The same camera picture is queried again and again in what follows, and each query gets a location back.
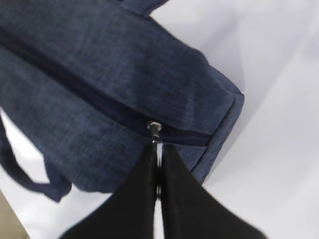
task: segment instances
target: bag strap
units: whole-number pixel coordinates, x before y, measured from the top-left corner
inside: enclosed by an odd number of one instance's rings
[[[138,15],[149,16],[152,11],[168,0],[123,0],[122,6]]]
[[[67,195],[72,184],[49,162],[45,163],[45,169],[50,183],[35,183],[19,166],[10,142],[6,136],[4,124],[0,117],[0,165],[7,174],[24,188],[43,193],[50,199],[60,202],[61,198]]]

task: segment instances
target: zipper pull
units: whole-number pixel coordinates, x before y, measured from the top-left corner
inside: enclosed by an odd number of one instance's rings
[[[153,143],[160,142],[161,123],[156,121],[148,122],[148,129],[151,131]]]

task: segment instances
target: white surface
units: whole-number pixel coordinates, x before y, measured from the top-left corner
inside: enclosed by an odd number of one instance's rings
[[[318,239],[319,2],[170,0],[153,16],[246,95],[205,188],[270,239]],[[7,127],[21,164],[46,180],[39,153]],[[58,205],[3,172],[0,187],[32,239],[56,239],[108,197],[73,189]]]

